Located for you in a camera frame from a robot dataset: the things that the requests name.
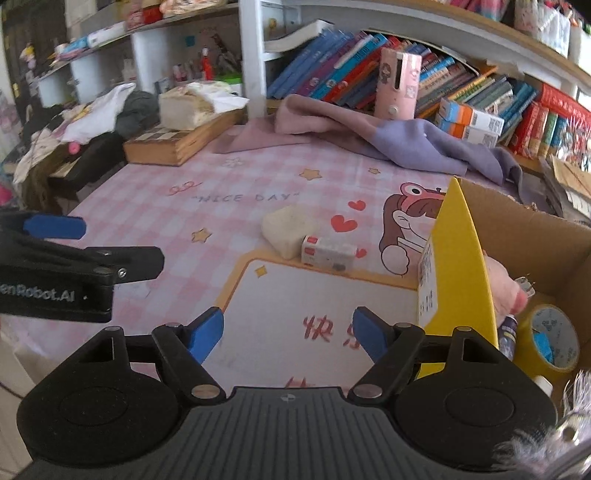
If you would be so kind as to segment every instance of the cartoon character print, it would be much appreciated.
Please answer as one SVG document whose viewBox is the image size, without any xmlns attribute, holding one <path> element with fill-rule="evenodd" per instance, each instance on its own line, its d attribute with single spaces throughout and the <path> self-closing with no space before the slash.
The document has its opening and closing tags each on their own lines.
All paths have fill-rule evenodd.
<svg viewBox="0 0 591 480">
<path fill-rule="evenodd" d="M 445 193 L 404 183 L 402 194 L 384 203 L 384 235 L 379 243 L 382 264 L 390 273 L 406 275 L 408 266 L 418 265 Z"/>
<path fill-rule="evenodd" d="M 389 78 L 392 76 L 392 67 L 388 63 L 382 63 L 382 67 L 379 70 L 379 78 L 382 83 L 388 83 Z"/>
</svg>

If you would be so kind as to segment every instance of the white cloth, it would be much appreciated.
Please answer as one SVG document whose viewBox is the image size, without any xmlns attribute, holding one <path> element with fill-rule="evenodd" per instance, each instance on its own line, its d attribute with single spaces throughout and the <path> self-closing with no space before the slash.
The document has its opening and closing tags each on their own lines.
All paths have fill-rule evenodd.
<svg viewBox="0 0 591 480">
<path fill-rule="evenodd" d="M 127 97 L 134 89 L 135 83 L 124 83 L 97 98 L 88 115 L 67 126 L 61 138 L 62 143 L 77 142 L 86 145 L 94 137 L 115 130 L 117 115 L 123 110 Z"/>
<path fill-rule="evenodd" d="M 51 130 L 48 128 L 44 128 L 31 137 L 31 148 L 18 163 L 12 179 L 14 189 L 19 196 L 22 195 L 22 182 L 25 181 L 31 169 L 50 155 L 59 144 L 60 141 L 51 134 Z"/>
</svg>

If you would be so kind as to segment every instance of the book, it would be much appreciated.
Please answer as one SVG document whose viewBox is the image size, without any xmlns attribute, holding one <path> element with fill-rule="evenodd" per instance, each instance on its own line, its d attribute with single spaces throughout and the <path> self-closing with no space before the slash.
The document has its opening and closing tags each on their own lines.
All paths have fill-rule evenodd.
<svg viewBox="0 0 591 480">
<path fill-rule="evenodd" d="M 342 36 L 342 32 L 329 32 L 326 36 L 326 41 L 318 45 L 316 50 L 301 63 L 300 67 L 277 89 L 274 97 L 277 99 L 285 98 L 290 89 L 295 85 L 299 85 L 304 76 L 309 73 L 310 69 L 318 63 L 322 55 L 329 51 L 336 43 L 341 41 Z"/>
<path fill-rule="evenodd" d="M 300 80 L 296 81 L 296 83 L 294 85 L 292 85 L 292 87 L 289 89 L 289 91 L 285 94 L 285 96 L 290 95 L 291 93 L 296 93 L 296 91 L 299 90 L 300 87 L 306 85 L 311 77 L 314 76 L 314 74 L 316 73 L 316 71 L 318 71 L 319 69 L 321 69 L 324 64 L 331 60 L 338 51 L 340 51 L 341 48 L 343 48 L 345 45 L 347 45 L 349 43 L 349 41 L 353 38 L 353 34 L 351 33 L 342 33 L 342 32 L 338 32 L 338 39 L 337 41 L 328 49 L 324 52 L 324 54 L 318 59 L 317 62 L 313 63 L 311 65 L 311 67 L 309 68 L 309 71 L 307 73 L 303 73 L 300 76 Z M 338 58 L 335 59 L 335 61 L 333 62 L 332 65 L 334 65 L 340 58 L 342 57 L 339 56 Z"/>
<path fill-rule="evenodd" d="M 343 106 L 345 104 L 348 103 L 348 101 L 357 94 L 357 92 L 364 88 L 368 83 L 370 83 L 371 81 L 375 80 L 377 78 L 377 70 L 375 70 L 374 72 L 370 73 L 367 77 L 360 79 L 356 85 L 354 85 L 353 88 L 351 88 L 351 90 L 349 90 L 347 93 L 345 93 L 344 95 L 342 95 L 338 100 L 335 101 L 335 103 L 339 106 Z"/>
<path fill-rule="evenodd" d="M 313 73 L 310 75 L 306 81 L 297 89 L 296 93 L 302 96 L 308 96 L 309 93 L 314 90 L 320 83 L 324 82 L 328 75 L 330 74 L 332 68 L 335 66 L 335 63 L 339 61 L 343 55 L 349 52 L 357 43 L 362 40 L 367 33 L 359 32 L 354 37 L 349 38 L 344 45 L 342 45 L 337 52 L 331 56 L 326 62 L 324 62 L 321 66 L 319 66 Z"/>
<path fill-rule="evenodd" d="M 455 91 L 454 94 L 450 95 L 448 98 L 450 100 L 454 100 L 458 103 L 461 103 L 462 100 L 460 99 L 463 99 L 468 95 L 471 95 L 475 91 L 477 92 L 479 89 L 482 88 L 482 86 L 486 83 L 487 80 L 489 80 L 488 77 L 485 77 L 484 75 L 479 75 L 468 85 Z"/>
<path fill-rule="evenodd" d="M 481 91 L 483 91 L 485 88 L 489 87 L 493 83 L 495 83 L 495 79 L 490 78 L 490 77 L 486 77 L 485 81 L 482 82 L 482 84 L 479 85 L 475 90 L 469 92 L 466 96 L 462 96 L 461 98 L 458 98 L 456 101 L 458 103 L 466 103 L 468 100 L 470 100 L 471 98 L 474 98 Z"/>
<path fill-rule="evenodd" d="M 556 128 L 554 129 L 554 135 L 552 135 L 552 141 L 550 142 L 550 148 L 548 149 L 548 155 L 546 155 L 546 160 L 552 157 L 552 155 L 556 155 L 558 153 L 558 149 L 562 146 L 562 135 L 563 132 L 569 125 L 569 121 L 563 117 L 558 116 L 556 120 Z"/>
<path fill-rule="evenodd" d="M 479 102 L 476 102 L 473 106 L 478 110 L 486 110 L 493 106 L 497 100 L 503 97 L 503 95 L 506 95 L 509 92 L 511 93 L 511 96 L 513 96 L 513 89 L 509 82 L 495 82 L 491 85 L 488 95 L 482 98 Z"/>
<path fill-rule="evenodd" d="M 419 90 L 424 89 L 427 85 L 430 85 L 433 82 L 435 82 L 436 80 L 440 79 L 441 77 L 447 75 L 448 72 L 449 72 L 449 70 L 447 69 L 447 67 L 445 67 L 444 69 L 441 69 L 441 70 L 436 71 L 429 78 L 426 78 L 422 82 L 419 82 L 418 83 L 418 89 Z"/>
<path fill-rule="evenodd" d="M 540 143 L 540 149 L 538 150 L 538 158 L 545 160 L 550 150 L 550 143 L 554 136 L 554 130 L 556 130 L 556 123 L 558 122 L 558 114 L 554 112 L 548 113 L 548 120 L 546 120 L 546 128 L 544 129 L 544 135 L 542 136 L 542 142 Z"/>
<path fill-rule="evenodd" d="M 419 89 L 418 100 L 426 97 L 427 95 L 431 94 L 435 90 L 441 88 L 447 82 L 453 80 L 454 78 L 457 78 L 459 75 L 461 75 L 464 72 L 465 72 L 465 70 L 462 70 L 462 67 L 460 65 L 452 65 L 451 67 L 449 67 L 449 70 L 447 71 L 446 74 L 430 81 L 422 89 Z"/>
<path fill-rule="evenodd" d="M 367 97 L 365 97 L 357 105 L 355 105 L 355 108 L 357 110 L 362 110 L 363 108 L 367 107 L 370 103 L 375 102 L 375 96 L 376 96 L 375 92 L 370 93 Z"/>
<path fill-rule="evenodd" d="M 494 97 L 495 92 L 503 87 L 503 84 L 506 82 L 506 76 L 495 76 L 495 83 L 490 85 L 486 90 L 481 91 L 478 95 L 475 95 L 470 101 L 466 102 L 470 106 L 474 106 L 477 108 L 481 108 L 482 102 L 486 102 L 487 98 Z"/>
<path fill-rule="evenodd" d="M 431 52 L 426 57 L 423 57 L 423 62 L 421 63 L 421 73 L 426 72 L 431 67 L 433 67 L 439 61 L 439 57 L 437 54 Z"/>
<path fill-rule="evenodd" d="M 429 116 L 435 113 L 437 108 L 439 108 L 439 102 L 442 98 L 454 92 L 456 89 L 463 87 L 473 78 L 474 75 L 472 73 L 462 73 L 459 77 L 446 83 L 444 86 L 437 89 L 434 93 L 428 95 L 424 99 L 421 99 L 424 100 L 424 102 L 420 106 L 418 106 L 416 110 L 419 118 L 424 118 L 423 115 Z"/>
<path fill-rule="evenodd" d="M 513 137 L 513 134 L 515 133 L 515 130 L 517 130 L 517 127 L 519 126 L 519 123 L 522 120 L 522 116 L 516 116 L 513 124 L 509 125 L 506 129 L 506 131 L 499 137 L 499 144 L 504 145 L 506 147 L 509 146 L 509 142 L 511 141 L 511 138 Z"/>
<path fill-rule="evenodd" d="M 322 100 L 325 102 L 333 102 L 337 100 L 341 94 L 347 92 L 356 82 L 359 81 L 362 76 L 365 78 L 373 69 L 379 67 L 379 61 L 381 58 L 381 48 L 374 51 L 366 59 L 364 59 L 359 65 L 351 70 L 346 77 L 335 85 L 332 90 L 327 93 Z"/>
<path fill-rule="evenodd" d="M 321 85 L 318 85 L 318 87 L 316 87 L 316 89 L 311 93 L 310 97 L 316 99 L 323 98 L 334 88 L 335 85 L 337 85 L 341 80 L 343 80 L 347 76 L 347 74 L 351 70 L 353 70 L 365 57 L 367 57 L 372 52 L 383 46 L 388 41 L 388 39 L 384 37 L 381 33 L 378 33 L 374 37 L 369 35 L 369 37 L 371 39 L 366 44 L 364 44 L 351 58 L 346 60 L 342 66 L 337 67 L 339 65 L 338 62 L 335 64 L 335 69 L 333 70 L 333 73 L 330 75 L 329 79 Z"/>
<path fill-rule="evenodd" d="M 318 37 L 323 30 L 332 30 L 334 27 L 335 26 L 332 23 L 325 22 L 324 20 L 316 20 L 285 37 L 266 41 L 265 51 L 282 53 L 284 51 L 293 50 L 307 41 Z"/>
<path fill-rule="evenodd" d="M 378 76 L 372 75 L 347 101 L 347 105 L 354 108 L 360 101 L 371 93 L 375 93 L 378 87 Z"/>
<path fill-rule="evenodd" d="M 535 119 L 534 127 L 531 129 L 531 138 L 527 148 L 527 157 L 532 160 L 538 158 L 538 152 L 540 151 L 540 144 L 542 143 L 542 137 L 544 136 L 544 130 L 546 128 L 546 122 L 548 121 L 548 110 L 547 107 L 540 107 L 538 116 Z"/>
<path fill-rule="evenodd" d="M 523 120 L 515 130 L 515 134 L 509 142 L 509 149 L 513 153 L 524 155 L 526 147 L 530 144 L 531 131 L 533 130 L 534 122 L 539 112 L 540 104 L 537 102 L 532 102 L 525 110 Z"/>
<path fill-rule="evenodd" d="M 513 97 L 513 88 L 509 82 L 502 82 L 489 95 L 472 106 L 478 110 L 487 111 L 489 108 L 493 108 L 494 105 L 498 105 L 501 98 L 507 98 L 507 96 Z"/>
<path fill-rule="evenodd" d="M 449 86 L 454 84 L 460 76 L 463 76 L 466 73 L 467 72 L 466 72 L 466 69 L 464 68 L 464 66 L 461 64 L 458 64 L 457 69 L 454 69 L 454 72 L 447 79 L 447 81 L 443 85 L 439 86 L 437 89 L 435 89 L 435 90 L 429 92 L 427 95 L 421 97 L 417 101 L 417 106 L 426 105 L 427 103 L 429 103 L 433 100 L 439 101 L 439 99 L 441 99 L 442 96 L 446 96 L 447 93 L 452 91 L 449 89 Z"/>
<path fill-rule="evenodd" d="M 544 83 L 531 75 L 525 75 L 525 81 L 537 89 L 540 95 L 537 101 L 553 112 L 567 119 L 575 119 L 578 123 L 591 127 L 591 112 L 566 93 Z"/>
<path fill-rule="evenodd" d="M 440 59 L 440 61 L 437 62 L 433 67 L 421 74 L 421 76 L 418 79 L 419 83 L 427 80 L 428 78 L 431 78 L 431 76 L 437 73 L 439 70 L 453 65 L 455 62 L 456 61 L 451 57 L 445 57 L 443 59 Z"/>
<path fill-rule="evenodd" d="M 525 89 L 521 89 L 521 86 L 518 86 L 517 88 L 519 92 L 517 95 L 515 93 L 513 94 L 513 102 L 511 103 L 511 106 L 499 115 L 501 118 L 505 119 L 505 124 L 511 123 L 511 119 L 514 116 L 521 115 L 538 96 L 538 91 L 529 85 L 526 85 Z"/>
<path fill-rule="evenodd" d="M 316 48 L 326 40 L 329 30 L 325 30 L 319 37 L 312 40 L 298 55 L 291 61 L 291 63 L 279 74 L 279 76 L 271 83 L 267 89 L 267 98 L 273 98 L 275 93 L 282 86 L 285 81 L 296 72 L 304 60 L 316 51 Z"/>
</svg>

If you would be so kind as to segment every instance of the red bottle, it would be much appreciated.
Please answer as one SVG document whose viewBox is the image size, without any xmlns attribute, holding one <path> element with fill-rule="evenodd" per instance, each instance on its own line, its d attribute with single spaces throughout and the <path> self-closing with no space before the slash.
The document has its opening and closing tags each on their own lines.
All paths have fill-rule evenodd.
<svg viewBox="0 0 591 480">
<path fill-rule="evenodd" d="M 201 70 L 203 71 L 204 80 L 213 80 L 213 68 L 212 64 L 209 63 L 208 54 L 209 51 L 207 48 L 201 51 Z"/>
</svg>

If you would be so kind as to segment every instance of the packing tape roll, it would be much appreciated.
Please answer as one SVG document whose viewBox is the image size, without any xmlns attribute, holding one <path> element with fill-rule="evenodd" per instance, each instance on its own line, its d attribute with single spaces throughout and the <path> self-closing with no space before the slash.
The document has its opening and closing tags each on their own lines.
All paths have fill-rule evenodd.
<svg viewBox="0 0 591 480">
<path fill-rule="evenodd" d="M 534 330 L 545 333 L 554 355 L 554 365 L 539 352 Z M 579 361 L 579 339 L 573 324 L 558 307 L 541 304 L 519 321 L 513 362 L 530 378 L 546 377 L 552 384 L 571 373 Z"/>
</svg>

